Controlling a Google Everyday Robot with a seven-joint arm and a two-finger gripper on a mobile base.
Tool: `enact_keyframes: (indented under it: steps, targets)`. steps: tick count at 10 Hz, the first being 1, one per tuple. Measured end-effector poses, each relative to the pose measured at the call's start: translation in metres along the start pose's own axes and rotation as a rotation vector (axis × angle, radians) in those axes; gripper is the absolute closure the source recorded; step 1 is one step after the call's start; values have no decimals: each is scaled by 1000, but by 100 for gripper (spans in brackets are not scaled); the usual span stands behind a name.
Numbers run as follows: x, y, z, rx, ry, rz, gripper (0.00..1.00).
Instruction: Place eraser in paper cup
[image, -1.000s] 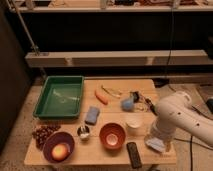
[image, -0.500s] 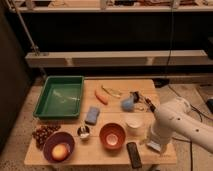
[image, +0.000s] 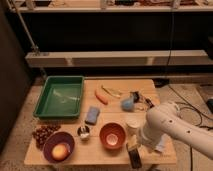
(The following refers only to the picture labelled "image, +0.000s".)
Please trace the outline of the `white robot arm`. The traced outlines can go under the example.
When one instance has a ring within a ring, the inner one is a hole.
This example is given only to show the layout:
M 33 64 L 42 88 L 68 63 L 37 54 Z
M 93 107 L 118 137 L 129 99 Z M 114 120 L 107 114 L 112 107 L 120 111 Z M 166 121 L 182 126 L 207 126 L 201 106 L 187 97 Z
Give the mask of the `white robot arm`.
M 167 101 L 149 109 L 144 118 L 127 114 L 125 123 L 136 134 L 139 144 L 153 150 L 158 150 L 162 137 L 167 134 L 213 160 L 213 133 L 180 119 L 179 113 L 179 106 Z

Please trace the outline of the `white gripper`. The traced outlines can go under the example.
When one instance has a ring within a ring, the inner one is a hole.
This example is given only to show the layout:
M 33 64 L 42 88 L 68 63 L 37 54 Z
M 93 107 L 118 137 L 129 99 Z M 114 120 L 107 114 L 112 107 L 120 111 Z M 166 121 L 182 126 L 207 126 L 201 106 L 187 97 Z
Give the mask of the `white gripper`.
M 136 135 L 132 135 L 128 141 L 127 141 L 127 151 L 131 152 L 139 147 L 139 144 L 146 146 L 147 148 L 150 148 L 151 150 L 155 150 L 156 148 L 156 142 L 155 140 L 146 135 L 143 132 L 142 128 L 139 128 L 137 130 Z

